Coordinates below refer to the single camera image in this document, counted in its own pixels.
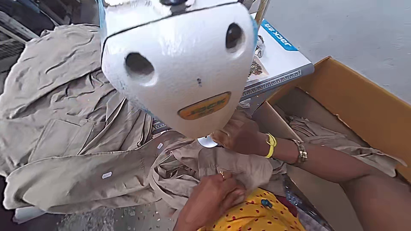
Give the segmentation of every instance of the hand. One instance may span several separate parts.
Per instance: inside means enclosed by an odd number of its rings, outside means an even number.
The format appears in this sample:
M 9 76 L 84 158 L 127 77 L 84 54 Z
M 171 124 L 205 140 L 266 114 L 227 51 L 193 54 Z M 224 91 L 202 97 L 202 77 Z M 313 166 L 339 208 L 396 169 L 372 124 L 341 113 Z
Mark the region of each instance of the hand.
M 232 177 L 231 172 L 202 177 L 178 216 L 174 231 L 195 231 L 218 220 L 245 199 L 245 189 Z
M 226 126 L 213 132 L 211 138 L 225 148 L 242 154 L 265 156 L 270 149 L 266 143 L 268 136 L 259 132 L 257 123 L 242 110 L 236 110 Z

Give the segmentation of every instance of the yellow clothing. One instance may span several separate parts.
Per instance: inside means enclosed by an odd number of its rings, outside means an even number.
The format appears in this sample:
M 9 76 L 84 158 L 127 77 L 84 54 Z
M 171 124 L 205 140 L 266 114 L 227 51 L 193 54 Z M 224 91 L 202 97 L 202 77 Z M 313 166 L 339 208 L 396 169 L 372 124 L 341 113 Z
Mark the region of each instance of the yellow clothing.
M 267 199 L 272 208 L 263 206 Z M 295 218 L 274 194 L 257 188 L 245 202 L 231 208 L 215 224 L 200 231 L 305 231 L 298 218 Z

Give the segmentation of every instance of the gold ring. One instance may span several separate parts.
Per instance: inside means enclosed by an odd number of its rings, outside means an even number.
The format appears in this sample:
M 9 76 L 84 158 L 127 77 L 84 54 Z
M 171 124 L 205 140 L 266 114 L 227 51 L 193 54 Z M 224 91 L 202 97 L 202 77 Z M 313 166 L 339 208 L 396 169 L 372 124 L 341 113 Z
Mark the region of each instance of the gold ring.
M 220 174 L 223 176 L 223 180 L 225 180 L 224 173 L 220 171 Z

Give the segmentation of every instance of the cardboard flap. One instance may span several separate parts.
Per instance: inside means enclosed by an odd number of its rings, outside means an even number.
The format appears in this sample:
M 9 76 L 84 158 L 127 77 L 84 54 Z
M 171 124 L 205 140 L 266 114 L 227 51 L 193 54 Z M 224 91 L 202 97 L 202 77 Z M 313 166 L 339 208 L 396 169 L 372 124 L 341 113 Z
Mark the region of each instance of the cardboard flap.
M 275 137 L 302 141 L 267 101 L 253 113 L 252 117 L 263 133 L 269 132 Z

